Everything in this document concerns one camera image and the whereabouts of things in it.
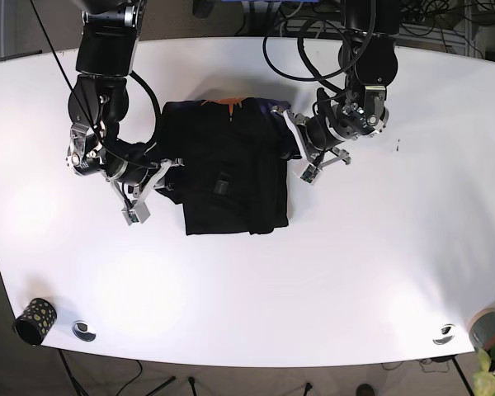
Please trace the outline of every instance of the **folded black shirt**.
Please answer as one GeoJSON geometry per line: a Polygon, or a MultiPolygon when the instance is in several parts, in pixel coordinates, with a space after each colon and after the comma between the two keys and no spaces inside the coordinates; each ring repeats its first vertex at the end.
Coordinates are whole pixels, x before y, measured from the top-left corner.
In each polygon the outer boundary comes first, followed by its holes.
{"type": "Polygon", "coordinates": [[[258,98],[165,105],[158,149],[184,166],[158,191],[183,204],[187,235],[288,225],[287,159],[298,149],[274,106],[290,105],[258,98]]]}

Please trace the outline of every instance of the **wire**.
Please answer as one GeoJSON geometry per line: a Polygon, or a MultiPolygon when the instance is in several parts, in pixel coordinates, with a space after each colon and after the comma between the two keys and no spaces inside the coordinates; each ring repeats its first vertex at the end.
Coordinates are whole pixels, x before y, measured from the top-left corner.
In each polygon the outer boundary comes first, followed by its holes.
{"type": "Polygon", "coordinates": [[[460,368],[459,362],[456,361],[456,356],[453,356],[451,358],[451,360],[453,361],[453,364],[455,365],[456,371],[459,373],[460,379],[464,383],[464,386],[465,386],[466,390],[468,391],[469,396],[475,396],[475,393],[471,389],[471,386],[469,386],[468,380],[465,378],[464,372],[460,368]]]}
{"type": "Polygon", "coordinates": [[[139,373],[133,379],[131,379],[129,382],[124,384],[123,387],[121,389],[119,389],[119,392],[117,392],[117,394],[115,394],[115,396],[119,396],[120,393],[123,392],[123,389],[125,389],[127,386],[132,384],[134,381],[136,381],[139,378],[139,376],[143,373],[143,366],[141,365],[141,362],[140,361],[136,361],[136,362],[139,365],[139,373]]]}
{"type": "Polygon", "coordinates": [[[451,31],[453,32],[454,35],[456,35],[457,37],[460,37],[460,38],[464,39],[464,41],[466,42],[467,45],[469,45],[471,48],[473,48],[475,51],[477,51],[480,54],[480,56],[481,56],[482,59],[485,59],[484,54],[482,53],[482,51],[480,49],[478,49],[477,47],[475,47],[473,44],[471,44],[469,42],[469,40],[466,39],[465,36],[461,35],[458,31],[456,31],[455,28],[453,28],[451,25],[449,25],[449,23],[446,21],[446,19],[442,15],[439,15],[438,17],[443,22],[445,22],[446,25],[449,26],[449,28],[451,29],[451,31]]]}
{"type": "MultiPolygon", "coordinates": [[[[83,108],[83,104],[78,100],[77,94],[72,88],[72,84],[68,80],[68,76],[66,75],[66,72],[64,72],[63,65],[60,63],[59,58],[57,57],[57,54],[55,53],[55,49],[53,48],[53,44],[51,44],[50,37],[48,36],[48,33],[46,32],[46,29],[44,28],[44,24],[42,23],[42,20],[40,19],[39,12],[36,10],[35,4],[33,3],[33,0],[30,0],[31,7],[33,8],[33,11],[35,12],[35,16],[37,21],[39,22],[40,29],[42,29],[42,33],[44,33],[44,37],[46,38],[46,41],[48,42],[49,47],[51,48],[51,53],[53,54],[55,61],[57,62],[57,65],[59,66],[60,72],[63,74],[64,79],[66,80],[66,83],[68,84],[69,90],[72,92],[73,96],[75,97],[75,100],[79,104],[79,107],[81,108],[82,113],[87,116],[87,112],[83,108]]],[[[93,121],[88,119],[87,121],[90,124],[90,127],[93,129],[93,121]]]]}
{"type": "Polygon", "coordinates": [[[444,50],[446,51],[447,54],[449,54],[449,50],[447,49],[447,44],[446,44],[446,37],[444,36],[444,30],[442,29],[442,26],[440,27],[440,33],[442,34],[442,43],[444,43],[444,50]]]}
{"type": "Polygon", "coordinates": [[[242,18],[242,25],[240,26],[240,29],[237,30],[237,32],[234,34],[235,37],[239,36],[240,33],[242,33],[242,31],[244,30],[244,27],[246,27],[246,22],[248,21],[248,19],[246,18],[246,13],[244,12],[243,13],[243,18],[242,18]]]}
{"type": "Polygon", "coordinates": [[[402,364],[403,364],[403,363],[405,363],[405,362],[404,362],[404,361],[400,361],[400,362],[399,362],[399,364],[398,364],[397,366],[392,367],[392,368],[390,368],[390,369],[388,369],[388,368],[386,368],[386,367],[385,367],[385,363],[382,363],[382,364],[381,364],[381,368],[382,368],[383,370],[385,370],[385,371],[395,371],[395,370],[399,369],[399,368],[402,366],[402,364]]]}
{"type": "Polygon", "coordinates": [[[69,369],[68,362],[66,361],[66,357],[64,356],[63,350],[58,349],[60,360],[63,362],[64,369],[66,369],[66,373],[68,374],[69,380],[71,381],[77,396],[88,396],[88,393],[84,390],[84,388],[80,385],[80,383],[73,377],[72,371],[69,369]]]}
{"type": "MultiPolygon", "coordinates": [[[[289,19],[289,18],[294,17],[295,15],[297,15],[297,13],[300,11],[300,9],[301,9],[301,7],[303,6],[303,4],[304,4],[304,3],[302,2],[302,3],[301,3],[301,4],[300,4],[300,5],[299,5],[296,9],[295,9],[295,11],[293,11],[291,14],[289,14],[289,15],[284,14],[284,18],[285,18],[285,19],[289,19]]],[[[282,30],[283,30],[283,28],[284,28],[284,22],[282,22],[282,23],[280,24],[280,28],[279,28],[280,37],[282,37],[282,36],[283,36],[283,35],[282,35],[282,30]]]]}
{"type": "Polygon", "coordinates": [[[154,108],[154,116],[156,118],[156,122],[154,124],[154,132],[152,133],[150,140],[144,146],[146,148],[145,153],[147,153],[158,142],[162,109],[159,106],[158,98],[156,97],[156,94],[154,93],[152,88],[149,87],[149,85],[136,72],[133,71],[132,73],[130,73],[130,76],[145,90],[145,92],[147,92],[148,97],[152,101],[152,106],[154,108]]]}
{"type": "MultiPolygon", "coordinates": [[[[304,19],[304,17],[293,16],[291,18],[286,18],[285,20],[286,21],[289,21],[289,20],[292,20],[292,19],[293,20],[295,20],[295,19],[299,19],[300,20],[300,19],[304,19]]],[[[356,64],[356,62],[360,59],[360,57],[365,53],[365,50],[366,50],[367,46],[369,45],[370,40],[372,39],[372,35],[374,34],[375,23],[376,23],[376,0],[370,0],[370,24],[369,24],[369,28],[368,28],[368,30],[366,32],[366,38],[363,41],[363,45],[361,46],[361,48],[358,51],[358,53],[356,54],[356,56],[354,58],[352,58],[352,60],[347,65],[343,66],[342,68],[340,68],[336,72],[330,73],[330,74],[328,74],[326,76],[318,76],[318,77],[313,77],[313,78],[303,78],[303,77],[291,76],[289,74],[286,74],[286,73],[281,72],[270,61],[270,58],[269,58],[269,56],[267,54],[267,47],[266,46],[267,46],[267,41],[269,39],[269,35],[271,33],[270,31],[268,31],[268,33],[264,37],[264,40],[262,41],[262,52],[264,54],[264,59],[266,60],[268,66],[271,68],[271,70],[273,70],[275,73],[279,74],[280,76],[282,76],[284,78],[288,78],[289,80],[300,81],[300,82],[319,82],[319,81],[325,81],[325,80],[328,80],[329,78],[333,78],[333,77],[338,76],[339,74],[345,73],[347,70],[349,70],[351,67],[353,67],[356,64]]]]}
{"type": "Polygon", "coordinates": [[[128,210],[132,209],[132,202],[130,202],[129,197],[126,196],[126,194],[125,194],[125,182],[124,181],[121,183],[120,193],[121,193],[121,197],[125,201],[126,209],[128,209],[128,210]]]}
{"type": "Polygon", "coordinates": [[[442,370],[431,370],[431,371],[427,371],[426,370],[426,365],[431,365],[433,363],[434,362],[431,359],[422,359],[422,360],[418,361],[418,364],[422,368],[422,373],[425,373],[425,374],[431,374],[431,373],[447,374],[447,373],[449,373],[449,371],[450,371],[449,361],[446,362],[447,363],[447,370],[446,371],[442,371],[442,370]]]}
{"type": "MultiPolygon", "coordinates": [[[[316,18],[313,18],[313,19],[310,19],[308,21],[306,21],[303,26],[301,27],[300,31],[299,31],[299,35],[297,37],[297,50],[299,51],[299,56],[301,58],[301,60],[303,61],[304,63],[304,66],[306,66],[306,68],[311,72],[311,74],[314,76],[314,77],[319,77],[321,76],[321,73],[315,68],[314,64],[312,64],[312,62],[310,61],[310,59],[308,58],[308,55],[306,54],[306,49],[304,48],[304,36],[306,35],[306,32],[308,31],[308,29],[316,22],[316,21],[323,21],[325,22],[324,19],[322,19],[321,17],[316,17],[316,18]]],[[[328,24],[333,27],[340,35],[341,35],[341,38],[342,40],[344,41],[345,45],[347,48],[350,48],[350,43],[348,42],[347,38],[343,35],[342,31],[339,30],[335,25],[333,25],[332,23],[328,22],[328,24]]],[[[334,84],[332,84],[331,82],[328,82],[328,81],[319,81],[319,83],[321,85],[323,85],[324,87],[334,91],[336,94],[340,94],[342,92],[342,89],[335,86],[334,84]]]]}

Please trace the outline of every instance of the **grey floor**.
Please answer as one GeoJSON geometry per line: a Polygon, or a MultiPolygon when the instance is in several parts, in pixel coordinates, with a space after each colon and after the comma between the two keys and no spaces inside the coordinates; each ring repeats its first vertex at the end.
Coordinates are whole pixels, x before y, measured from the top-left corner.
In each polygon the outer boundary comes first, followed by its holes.
{"type": "MultiPolygon", "coordinates": [[[[35,5],[56,50],[79,47],[83,22],[70,0],[35,0],[35,5]]],[[[218,2],[205,20],[191,10],[192,0],[148,0],[141,40],[231,36],[243,22],[240,2],[218,2]]],[[[15,17],[16,52],[49,51],[28,0],[16,0],[15,17]]]]}
{"type": "MultiPolygon", "coordinates": [[[[82,23],[80,13],[69,0],[35,0],[57,50],[78,47],[82,23]]],[[[148,0],[143,40],[228,36],[243,19],[239,3],[217,4],[211,18],[197,20],[191,15],[191,0],[148,0]]],[[[16,53],[48,51],[27,0],[17,0],[16,53]]],[[[0,277],[0,395],[74,395],[57,351],[31,347],[11,331],[13,315],[0,277]]],[[[119,387],[138,372],[135,361],[68,353],[73,373],[92,396],[114,396],[119,387]]],[[[466,375],[476,370],[474,354],[459,356],[466,375]]],[[[190,395],[186,382],[195,376],[199,396],[302,396],[306,382],[313,384],[312,396],[352,396],[356,387],[368,382],[382,396],[467,394],[453,365],[363,365],[316,369],[237,369],[170,365],[144,362],[144,373],[121,396],[145,395],[171,375],[178,380],[160,394],[190,395]]]]}

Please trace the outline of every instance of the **white tabletop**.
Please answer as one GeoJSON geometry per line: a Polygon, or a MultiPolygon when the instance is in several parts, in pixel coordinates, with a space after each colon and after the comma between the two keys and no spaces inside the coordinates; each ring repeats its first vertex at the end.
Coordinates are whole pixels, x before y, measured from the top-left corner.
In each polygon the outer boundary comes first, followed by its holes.
{"type": "MultiPolygon", "coordinates": [[[[308,52],[322,73],[339,44],[308,52]]],[[[294,40],[271,57],[308,76],[294,40]]],[[[77,52],[59,53],[75,81],[77,52]]],[[[290,227],[187,237],[158,194],[128,227],[101,176],[64,161],[68,89],[50,55],[0,64],[0,270],[15,315],[33,297],[59,320],[44,345],[197,365],[318,366],[471,351],[462,322],[495,300],[495,64],[397,49],[389,127],[350,142],[316,186],[290,176],[290,227]],[[84,320],[94,342],[71,331],[84,320]],[[453,323],[456,337],[432,339],[453,323]]],[[[141,43],[134,70],[159,101],[284,99],[309,114],[316,83],[274,74],[259,39],[141,43]]],[[[342,78],[336,79],[342,85],[342,78]]],[[[129,81],[123,137],[152,105],[129,81]]]]}

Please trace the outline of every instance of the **patterned cup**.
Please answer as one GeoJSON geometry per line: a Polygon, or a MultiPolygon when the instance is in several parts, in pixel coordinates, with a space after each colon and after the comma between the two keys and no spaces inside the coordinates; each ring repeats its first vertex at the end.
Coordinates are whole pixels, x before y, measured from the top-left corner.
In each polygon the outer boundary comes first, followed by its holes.
{"type": "Polygon", "coordinates": [[[45,299],[33,299],[13,325],[16,334],[30,345],[40,345],[57,320],[57,311],[45,299]]]}

